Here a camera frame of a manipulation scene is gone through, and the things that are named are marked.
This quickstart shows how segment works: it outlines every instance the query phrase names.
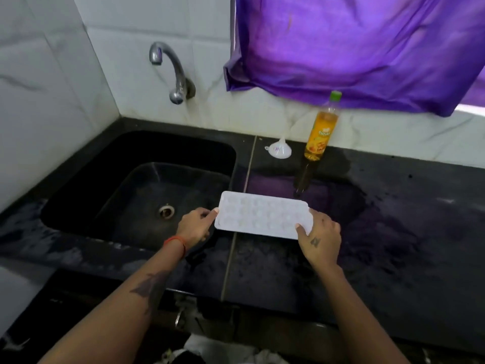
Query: white ice tray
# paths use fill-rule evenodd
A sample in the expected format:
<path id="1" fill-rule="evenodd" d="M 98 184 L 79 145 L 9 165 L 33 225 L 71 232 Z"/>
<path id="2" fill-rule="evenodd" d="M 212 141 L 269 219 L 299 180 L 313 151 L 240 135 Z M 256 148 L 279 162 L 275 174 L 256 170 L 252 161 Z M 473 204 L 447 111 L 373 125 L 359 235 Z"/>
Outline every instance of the white ice tray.
<path id="1" fill-rule="evenodd" d="M 298 240 L 295 224 L 313 226 L 308 204 L 275 196 L 223 192 L 215 228 Z"/>

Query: sink drain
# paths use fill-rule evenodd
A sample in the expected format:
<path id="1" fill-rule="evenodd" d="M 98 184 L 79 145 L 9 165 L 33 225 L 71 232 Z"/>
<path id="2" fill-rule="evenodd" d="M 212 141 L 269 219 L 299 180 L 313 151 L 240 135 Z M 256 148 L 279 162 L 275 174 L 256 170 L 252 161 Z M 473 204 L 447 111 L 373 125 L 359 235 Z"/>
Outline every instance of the sink drain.
<path id="1" fill-rule="evenodd" d="M 160 217 L 164 220 L 170 220 L 175 214 L 175 208 L 166 204 L 163 207 L 159 208 L 158 213 L 160 214 Z"/>

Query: red thread bracelet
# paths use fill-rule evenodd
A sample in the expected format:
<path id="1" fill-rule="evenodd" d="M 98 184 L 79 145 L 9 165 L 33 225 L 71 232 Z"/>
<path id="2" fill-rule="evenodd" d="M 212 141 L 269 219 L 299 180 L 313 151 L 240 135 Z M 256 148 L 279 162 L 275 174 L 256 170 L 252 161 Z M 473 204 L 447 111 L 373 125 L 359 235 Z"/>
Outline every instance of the red thread bracelet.
<path id="1" fill-rule="evenodd" d="M 183 237 L 180 237 L 180 236 L 172 236 L 172 237 L 169 237 L 168 239 L 166 239 L 164 242 L 163 242 L 163 246 L 165 246 L 166 243 L 168 243 L 169 241 L 172 241 L 174 239 L 177 239 L 179 240 L 179 242 L 182 243 L 182 246 L 183 246 L 183 255 L 182 255 L 182 258 L 185 257 L 185 252 L 187 251 L 187 242 L 185 241 L 185 239 Z"/>

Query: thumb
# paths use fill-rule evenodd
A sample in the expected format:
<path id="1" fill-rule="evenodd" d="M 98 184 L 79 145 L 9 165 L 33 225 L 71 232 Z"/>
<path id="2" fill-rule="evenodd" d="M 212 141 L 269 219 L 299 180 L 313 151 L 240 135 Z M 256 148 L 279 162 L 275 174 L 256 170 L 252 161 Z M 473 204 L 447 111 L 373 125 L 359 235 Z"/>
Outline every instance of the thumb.
<path id="1" fill-rule="evenodd" d="M 204 217 L 203 221 L 204 221 L 207 229 L 212 225 L 215 218 L 217 217 L 217 214 L 219 214 L 219 208 L 218 207 L 214 208 L 212 211 L 209 212 L 209 214 L 207 216 Z"/>
<path id="2" fill-rule="evenodd" d="M 306 237 L 306 231 L 305 229 L 303 228 L 302 225 L 300 225 L 299 223 L 297 223 L 295 225 L 295 229 L 296 229 L 296 233 L 298 234 L 298 239 L 301 240 L 302 238 Z"/>

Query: wet countertop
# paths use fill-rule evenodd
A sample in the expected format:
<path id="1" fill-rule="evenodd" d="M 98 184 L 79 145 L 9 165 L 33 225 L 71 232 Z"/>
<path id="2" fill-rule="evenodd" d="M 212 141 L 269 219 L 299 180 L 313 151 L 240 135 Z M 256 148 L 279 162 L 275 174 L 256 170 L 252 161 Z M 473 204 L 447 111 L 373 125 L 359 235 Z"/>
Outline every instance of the wet countertop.
<path id="1" fill-rule="evenodd" d="M 0 216 L 0 254 L 119 280 L 144 263 L 153 252 L 59 232 L 39 218 L 52 194 L 133 130 L 230 144 L 234 191 L 293 197 L 295 186 L 304 190 L 300 199 L 341 223 L 339 264 L 391 336 L 485 354 L 482 169 L 334 147 L 315 166 L 301 156 L 302 143 L 289 142 L 293 155 L 277 160 L 264 149 L 274 139 L 122 118 Z M 179 264 L 168 287 L 335 323 L 294 240 L 217 233 Z"/>

